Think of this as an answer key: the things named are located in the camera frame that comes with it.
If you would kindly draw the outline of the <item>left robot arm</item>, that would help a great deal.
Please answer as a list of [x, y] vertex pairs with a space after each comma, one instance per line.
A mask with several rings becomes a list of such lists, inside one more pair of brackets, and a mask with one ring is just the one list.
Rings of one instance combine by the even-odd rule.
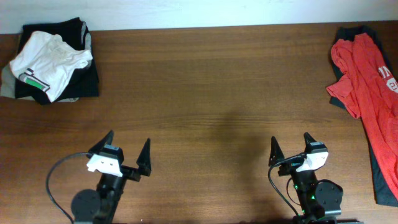
[[127, 181], [139, 182], [150, 176], [150, 139], [146, 139], [137, 158], [137, 168], [125, 166], [123, 150], [112, 144], [114, 131], [88, 150], [90, 172], [100, 172], [96, 188], [79, 191], [71, 202], [73, 223], [112, 223]]

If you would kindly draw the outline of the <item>white t-shirt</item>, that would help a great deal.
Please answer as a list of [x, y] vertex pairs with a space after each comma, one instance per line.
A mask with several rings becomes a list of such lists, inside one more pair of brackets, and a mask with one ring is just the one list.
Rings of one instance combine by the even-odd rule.
[[35, 31], [9, 66], [16, 79], [44, 92], [53, 102], [66, 89], [73, 72], [92, 59], [89, 50], [75, 50], [58, 34]]

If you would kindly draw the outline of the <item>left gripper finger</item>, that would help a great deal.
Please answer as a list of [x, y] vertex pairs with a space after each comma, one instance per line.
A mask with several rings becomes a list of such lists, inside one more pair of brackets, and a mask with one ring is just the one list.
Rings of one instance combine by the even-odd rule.
[[151, 161], [150, 161], [150, 138], [148, 138], [137, 158], [136, 164], [139, 166], [140, 170], [151, 171]]
[[105, 147], [105, 145], [111, 145], [114, 137], [114, 131], [110, 130], [108, 134], [99, 142], [97, 142], [93, 147], [91, 147], [88, 152], [91, 154], [99, 154]]

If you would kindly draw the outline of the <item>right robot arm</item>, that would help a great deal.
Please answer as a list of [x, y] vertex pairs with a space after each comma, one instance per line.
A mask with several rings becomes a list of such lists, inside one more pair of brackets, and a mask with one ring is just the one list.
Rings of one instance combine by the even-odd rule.
[[[315, 171], [326, 164], [328, 148], [321, 141], [316, 141], [308, 132], [303, 134], [305, 149], [303, 152], [285, 157], [275, 136], [271, 137], [271, 152], [269, 158], [268, 181], [292, 209], [292, 223], [359, 223], [359, 220], [340, 220], [343, 188], [328, 179], [317, 179]], [[285, 197], [272, 180], [272, 171], [277, 168], [278, 176], [288, 176], [298, 197], [299, 213], [290, 203], [291, 197]]]

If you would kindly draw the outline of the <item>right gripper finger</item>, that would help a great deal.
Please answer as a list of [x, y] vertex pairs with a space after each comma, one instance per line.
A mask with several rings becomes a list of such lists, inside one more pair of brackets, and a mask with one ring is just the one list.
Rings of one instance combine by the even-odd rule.
[[268, 166], [271, 167], [285, 159], [282, 149], [275, 136], [271, 137], [271, 153], [269, 157]]
[[306, 146], [310, 145], [313, 142], [316, 142], [316, 140], [314, 140], [314, 138], [308, 132], [305, 132], [303, 136]]

